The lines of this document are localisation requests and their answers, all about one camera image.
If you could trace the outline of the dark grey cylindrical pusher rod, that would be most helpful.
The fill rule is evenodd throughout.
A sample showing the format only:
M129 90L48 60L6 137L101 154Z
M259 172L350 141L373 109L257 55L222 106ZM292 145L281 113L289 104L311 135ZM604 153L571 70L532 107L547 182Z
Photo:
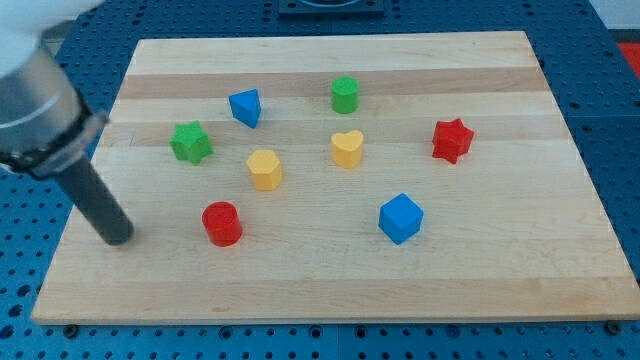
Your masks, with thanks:
M106 244L118 246L131 239L133 223L86 155L54 180Z

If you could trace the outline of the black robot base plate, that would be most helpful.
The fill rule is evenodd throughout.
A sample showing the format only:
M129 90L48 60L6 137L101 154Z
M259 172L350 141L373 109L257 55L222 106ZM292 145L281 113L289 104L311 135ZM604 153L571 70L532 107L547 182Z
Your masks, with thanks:
M277 0L278 14L302 15L379 15L383 0Z

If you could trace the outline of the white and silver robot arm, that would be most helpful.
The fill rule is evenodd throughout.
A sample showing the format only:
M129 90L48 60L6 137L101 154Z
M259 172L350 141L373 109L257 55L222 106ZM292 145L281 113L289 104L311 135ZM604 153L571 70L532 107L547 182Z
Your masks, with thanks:
M98 7L94 0L1 4L1 165L53 179L104 242L121 245L134 227L86 150L109 121L93 111L42 41L43 34Z

